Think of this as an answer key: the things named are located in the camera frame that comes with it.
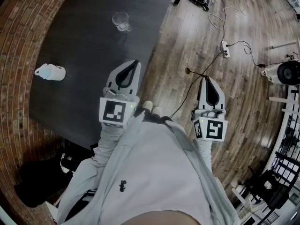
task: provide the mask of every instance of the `white bottle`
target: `white bottle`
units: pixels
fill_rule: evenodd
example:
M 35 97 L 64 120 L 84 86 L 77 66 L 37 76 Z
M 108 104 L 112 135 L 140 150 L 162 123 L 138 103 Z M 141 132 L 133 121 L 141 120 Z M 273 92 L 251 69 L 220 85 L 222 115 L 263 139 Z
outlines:
M 45 63 L 36 69 L 34 74 L 43 79 L 61 81 L 66 76 L 66 70 L 61 66 Z

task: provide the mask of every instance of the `logo on shirt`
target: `logo on shirt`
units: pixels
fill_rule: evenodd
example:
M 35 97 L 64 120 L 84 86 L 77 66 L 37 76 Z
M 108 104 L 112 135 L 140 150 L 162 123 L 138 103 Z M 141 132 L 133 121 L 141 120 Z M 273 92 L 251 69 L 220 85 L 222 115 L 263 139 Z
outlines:
M 119 185 L 119 186 L 120 186 L 120 192 L 124 192 L 124 190 L 125 190 L 124 185 L 125 185 L 126 183 L 127 183 L 126 180 L 122 180 L 122 181 L 121 181 L 121 184 Z

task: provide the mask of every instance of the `white box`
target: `white box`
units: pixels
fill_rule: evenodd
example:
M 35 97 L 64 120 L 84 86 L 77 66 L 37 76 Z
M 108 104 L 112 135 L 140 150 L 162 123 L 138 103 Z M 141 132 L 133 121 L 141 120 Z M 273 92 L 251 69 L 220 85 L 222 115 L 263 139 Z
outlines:
M 100 98 L 99 121 L 107 126 L 126 128 L 137 103 L 111 98 Z
M 198 141 L 224 141 L 227 123 L 226 120 L 198 117 L 193 120 L 196 139 Z

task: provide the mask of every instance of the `shoe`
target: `shoe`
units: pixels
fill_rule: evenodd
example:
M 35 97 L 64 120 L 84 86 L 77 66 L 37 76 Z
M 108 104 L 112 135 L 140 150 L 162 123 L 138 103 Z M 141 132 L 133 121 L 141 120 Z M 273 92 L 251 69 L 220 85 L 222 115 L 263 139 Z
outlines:
M 151 101 L 146 101 L 146 102 L 144 102 L 142 107 L 145 109 L 148 109 L 151 112 L 152 108 L 153 108 L 153 103 Z
M 157 114 L 158 116 L 161 117 L 163 111 L 161 110 L 160 107 L 155 107 L 153 110 L 152 110 L 152 114 Z

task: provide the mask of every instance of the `brick wall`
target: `brick wall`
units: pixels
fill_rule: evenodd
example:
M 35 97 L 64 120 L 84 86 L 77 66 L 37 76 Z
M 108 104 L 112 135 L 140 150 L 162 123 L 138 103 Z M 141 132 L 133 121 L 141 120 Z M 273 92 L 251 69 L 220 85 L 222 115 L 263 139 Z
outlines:
M 13 185 L 27 161 L 47 159 L 60 138 L 29 119 L 29 97 L 39 50 L 64 0 L 4 0 L 0 6 L 0 193 L 18 224 L 52 224 L 45 204 L 22 204 Z

